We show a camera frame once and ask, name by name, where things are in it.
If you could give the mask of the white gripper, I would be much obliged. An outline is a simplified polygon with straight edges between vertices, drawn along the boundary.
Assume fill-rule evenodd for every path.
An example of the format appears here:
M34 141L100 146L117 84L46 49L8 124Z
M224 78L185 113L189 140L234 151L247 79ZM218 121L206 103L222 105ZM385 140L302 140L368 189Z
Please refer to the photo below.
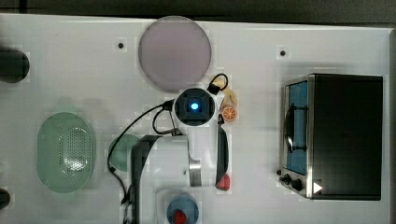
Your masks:
M173 113L177 127L207 127L216 122L214 96L201 88L184 90L174 101Z

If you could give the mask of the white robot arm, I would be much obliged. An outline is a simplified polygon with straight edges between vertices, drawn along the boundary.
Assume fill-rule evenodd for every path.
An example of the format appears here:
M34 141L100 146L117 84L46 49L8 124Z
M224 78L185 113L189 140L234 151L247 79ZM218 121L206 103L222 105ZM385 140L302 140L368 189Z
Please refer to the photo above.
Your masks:
M145 135L133 146L133 224L157 224L157 193L164 189L215 187L229 165L227 133L219 112L219 88L190 88L166 107L177 134Z

